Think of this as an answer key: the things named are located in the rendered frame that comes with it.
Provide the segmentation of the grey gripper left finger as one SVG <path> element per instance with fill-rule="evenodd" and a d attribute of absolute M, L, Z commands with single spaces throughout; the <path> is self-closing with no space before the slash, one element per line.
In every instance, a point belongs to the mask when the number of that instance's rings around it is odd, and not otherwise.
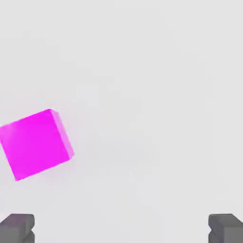
<path fill-rule="evenodd" d="M 33 214 L 10 214 L 0 223 L 0 243 L 35 243 Z"/>

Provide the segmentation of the small magenta cube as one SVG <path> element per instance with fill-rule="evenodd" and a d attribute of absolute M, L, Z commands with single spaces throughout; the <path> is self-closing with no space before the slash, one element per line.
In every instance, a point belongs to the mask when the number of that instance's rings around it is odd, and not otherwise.
<path fill-rule="evenodd" d="M 16 181 L 74 156 L 60 115 L 52 109 L 1 126 L 0 143 Z"/>

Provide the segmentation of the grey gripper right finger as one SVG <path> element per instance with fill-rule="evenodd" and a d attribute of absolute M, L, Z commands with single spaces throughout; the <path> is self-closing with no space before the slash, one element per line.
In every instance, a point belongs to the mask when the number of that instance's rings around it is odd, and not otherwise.
<path fill-rule="evenodd" d="M 208 243 L 243 243 L 243 222 L 233 214 L 210 214 Z"/>

